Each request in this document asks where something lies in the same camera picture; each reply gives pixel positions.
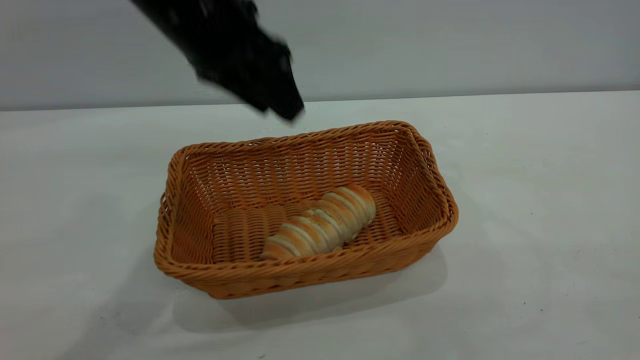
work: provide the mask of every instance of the bread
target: bread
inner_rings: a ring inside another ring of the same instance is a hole
[[[260,256],[285,260],[340,250],[375,216],[376,202],[365,188],[356,184],[341,186],[324,194],[301,216],[285,221],[276,234],[265,240]]]

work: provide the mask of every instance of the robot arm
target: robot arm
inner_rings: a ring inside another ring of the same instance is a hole
[[[258,27],[251,0],[131,0],[187,57],[200,79],[293,121],[304,108],[291,52]]]

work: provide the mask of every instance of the woven basket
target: woven basket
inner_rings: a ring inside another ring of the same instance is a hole
[[[378,208],[344,250],[262,261],[264,239],[332,189],[357,183]],[[232,299],[400,270],[451,232],[458,208],[430,144],[386,121],[178,151],[154,259],[166,275]]]

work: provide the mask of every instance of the white wall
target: white wall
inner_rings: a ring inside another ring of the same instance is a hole
[[[305,99],[640,88],[638,0],[257,0]],[[235,101],[126,0],[3,0],[0,108]]]

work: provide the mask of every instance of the tabletop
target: tabletop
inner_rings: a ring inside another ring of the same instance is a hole
[[[406,270],[215,300],[152,259],[175,151],[414,125],[460,207]],[[640,359],[640,92],[0,113],[0,358]]]

